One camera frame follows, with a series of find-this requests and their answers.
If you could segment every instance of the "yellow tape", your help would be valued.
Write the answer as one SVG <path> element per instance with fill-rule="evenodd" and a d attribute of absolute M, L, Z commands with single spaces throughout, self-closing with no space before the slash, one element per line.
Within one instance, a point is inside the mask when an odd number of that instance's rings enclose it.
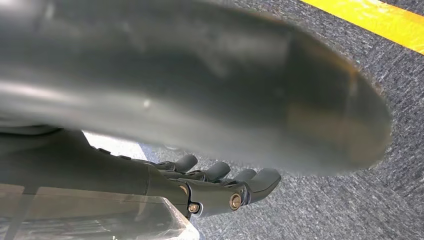
<path fill-rule="evenodd" d="M 424 55 L 424 16 L 378 0 L 302 0 Z"/>

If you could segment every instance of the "metal bolt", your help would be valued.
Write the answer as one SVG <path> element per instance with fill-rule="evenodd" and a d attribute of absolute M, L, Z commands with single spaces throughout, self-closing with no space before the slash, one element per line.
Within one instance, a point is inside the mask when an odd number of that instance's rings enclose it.
<path fill-rule="evenodd" d="M 242 197 L 238 193 L 234 193 L 229 199 L 229 207 L 235 211 L 242 205 Z"/>
<path fill-rule="evenodd" d="M 187 190 L 185 186 L 180 185 L 179 188 L 181 188 L 184 191 L 185 195 L 189 195 L 189 191 Z"/>
<path fill-rule="evenodd" d="M 192 214 L 195 214 L 199 211 L 199 205 L 197 203 L 190 203 L 190 205 L 188 205 L 188 211 Z"/>

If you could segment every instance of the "screw head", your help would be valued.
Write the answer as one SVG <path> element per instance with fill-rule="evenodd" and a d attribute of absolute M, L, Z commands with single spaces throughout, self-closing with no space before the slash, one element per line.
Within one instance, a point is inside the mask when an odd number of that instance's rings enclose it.
<path fill-rule="evenodd" d="M 242 205 L 242 197 L 238 193 L 234 193 L 229 199 L 229 207 L 235 211 Z"/>
<path fill-rule="evenodd" d="M 190 203 L 188 205 L 188 211 L 192 214 L 195 214 L 199 211 L 200 206 L 197 203 Z"/>

